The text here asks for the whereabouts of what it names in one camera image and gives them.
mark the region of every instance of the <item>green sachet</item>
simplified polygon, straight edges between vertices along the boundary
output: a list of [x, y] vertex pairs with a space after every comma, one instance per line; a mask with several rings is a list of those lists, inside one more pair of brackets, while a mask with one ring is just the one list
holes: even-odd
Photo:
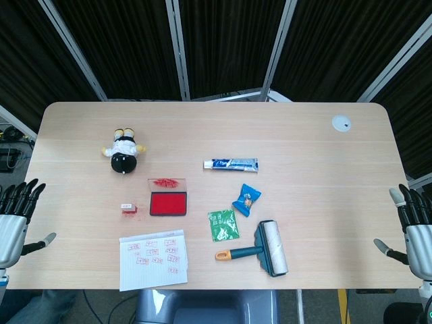
[[211, 235], [214, 242], [239, 238], [236, 215], [232, 209], [209, 213]]

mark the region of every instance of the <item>curtain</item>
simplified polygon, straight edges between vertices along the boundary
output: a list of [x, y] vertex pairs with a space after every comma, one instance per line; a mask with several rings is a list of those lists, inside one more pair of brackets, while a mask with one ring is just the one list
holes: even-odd
[[373, 99], [389, 113], [405, 173], [432, 172], [432, 38]]
[[284, 0], [180, 0], [191, 98], [263, 86]]
[[97, 101], [37, 1], [2, 0], [0, 105], [35, 132], [56, 101]]
[[271, 88], [355, 102], [431, 13], [430, 0], [299, 0]]
[[181, 100], [164, 1], [54, 4], [108, 98]]

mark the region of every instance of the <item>wooden table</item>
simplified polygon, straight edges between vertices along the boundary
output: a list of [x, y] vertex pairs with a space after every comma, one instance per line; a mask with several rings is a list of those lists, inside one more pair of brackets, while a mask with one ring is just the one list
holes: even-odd
[[[333, 129], [345, 114], [352, 129]], [[101, 154], [116, 128], [135, 129], [134, 173]], [[258, 157], [259, 173], [203, 170], [214, 157]], [[148, 178], [186, 178], [185, 217], [149, 215]], [[405, 250], [388, 189], [406, 183], [385, 109], [372, 103], [56, 103], [47, 108], [27, 181], [47, 183], [26, 242], [50, 247], [9, 270], [9, 288], [118, 289], [119, 238], [184, 229], [188, 283], [173, 289], [414, 288], [409, 268], [385, 258], [381, 238]], [[247, 183], [263, 195], [240, 239], [213, 243], [207, 213], [231, 207]], [[132, 202], [135, 217], [119, 206]], [[255, 257], [215, 261], [250, 246], [260, 220], [278, 222], [290, 272], [270, 277]]]

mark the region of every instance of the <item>teal handle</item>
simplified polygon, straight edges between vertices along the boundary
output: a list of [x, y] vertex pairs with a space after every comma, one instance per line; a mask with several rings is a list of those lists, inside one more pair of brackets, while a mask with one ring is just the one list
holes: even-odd
[[247, 257], [249, 255], [255, 255], [263, 251], [262, 247], [253, 246], [250, 248], [235, 248], [234, 250], [229, 250], [231, 252], [231, 259], [238, 259], [242, 257]]

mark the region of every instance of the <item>white sticky roll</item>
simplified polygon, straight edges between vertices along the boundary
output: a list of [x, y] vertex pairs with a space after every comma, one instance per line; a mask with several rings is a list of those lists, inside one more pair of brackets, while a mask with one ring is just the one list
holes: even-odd
[[265, 236], [270, 252], [270, 260], [275, 274], [288, 272], [288, 265], [285, 259], [284, 247], [282, 246], [281, 236], [275, 221], [264, 223]]

